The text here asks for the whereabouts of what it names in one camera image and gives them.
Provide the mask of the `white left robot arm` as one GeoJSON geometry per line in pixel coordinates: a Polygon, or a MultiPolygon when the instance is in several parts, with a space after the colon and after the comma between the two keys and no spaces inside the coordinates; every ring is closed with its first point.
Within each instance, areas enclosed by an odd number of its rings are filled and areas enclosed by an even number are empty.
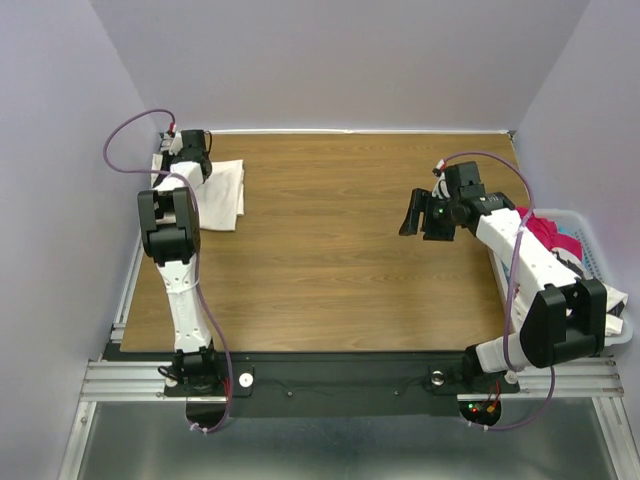
{"type": "Polygon", "coordinates": [[[206,183],[140,198],[146,260],[125,346],[167,350],[172,396],[237,398],[253,353],[422,351],[437,339],[419,245],[398,230],[416,139],[207,135],[206,183]]]}

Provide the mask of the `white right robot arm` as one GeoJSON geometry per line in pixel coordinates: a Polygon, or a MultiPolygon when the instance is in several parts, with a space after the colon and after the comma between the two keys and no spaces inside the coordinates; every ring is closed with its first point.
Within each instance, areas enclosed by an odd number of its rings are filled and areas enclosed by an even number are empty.
{"type": "Polygon", "coordinates": [[[465,228],[509,265],[503,333],[465,350],[463,384],[482,390],[496,373],[599,354],[605,343],[605,286],[561,263],[527,228],[527,215],[503,193],[486,191],[475,162],[440,161],[434,173],[438,184],[423,196],[425,239],[450,240],[465,228]]]}

